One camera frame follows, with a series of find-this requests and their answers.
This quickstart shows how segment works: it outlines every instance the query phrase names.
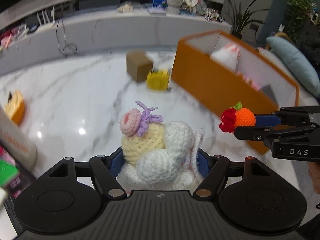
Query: marble floor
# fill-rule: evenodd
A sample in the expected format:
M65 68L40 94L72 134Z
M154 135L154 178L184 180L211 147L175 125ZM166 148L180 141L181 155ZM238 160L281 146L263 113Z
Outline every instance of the marble floor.
M175 52L148 52L154 66L172 68ZM255 156L297 188L291 161L258 155L244 141L220 131L219 118L174 83L170 92L151 91L126 73L125 52L106 52L71 57L17 71L0 78L0 102L8 92L21 90L27 105L21 129L35 141L38 160L34 173L40 176L66 156L87 161L110 155L119 146L119 118L135 101L157 106L164 122L185 121L194 131L205 133L202 149L209 155L224 155L232 161ZM89 179L80 182L91 184Z

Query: white crocheted piece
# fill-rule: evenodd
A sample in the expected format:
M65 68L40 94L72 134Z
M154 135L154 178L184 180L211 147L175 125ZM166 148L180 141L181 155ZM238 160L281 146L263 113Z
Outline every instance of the white crocheted piece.
M165 149L149 151L139 158L135 167L124 164L118 182L127 192L139 189L190 190L193 193L203 180L196 160L202 137L198 132L194 135L184 122L165 125Z

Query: yellow object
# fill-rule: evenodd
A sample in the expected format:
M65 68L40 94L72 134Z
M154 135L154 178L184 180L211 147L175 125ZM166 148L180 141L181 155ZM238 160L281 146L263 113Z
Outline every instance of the yellow object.
M121 147L124 159L136 166L138 159L145 153L155 150L164 149L164 125L161 123L150 123L148 130L141 136L137 135L121 139Z
M24 101L19 90L12 93L9 102L4 105L4 112L17 125L21 123L24 114Z
M147 87L153 90L167 90L169 79L168 70L150 71L147 76Z

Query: green crocheted leaf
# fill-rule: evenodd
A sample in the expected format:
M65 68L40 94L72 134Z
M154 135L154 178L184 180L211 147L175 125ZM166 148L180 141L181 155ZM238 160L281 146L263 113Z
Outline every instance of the green crocheted leaf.
M233 108L236 109L237 111L240 110L242 108L242 103L241 102L237 103Z

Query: bottle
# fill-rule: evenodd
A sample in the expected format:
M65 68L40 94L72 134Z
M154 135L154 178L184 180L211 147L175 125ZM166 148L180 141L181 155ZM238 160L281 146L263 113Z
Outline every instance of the bottle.
M36 145L12 122L0 107L0 144L23 167L31 171L36 164Z

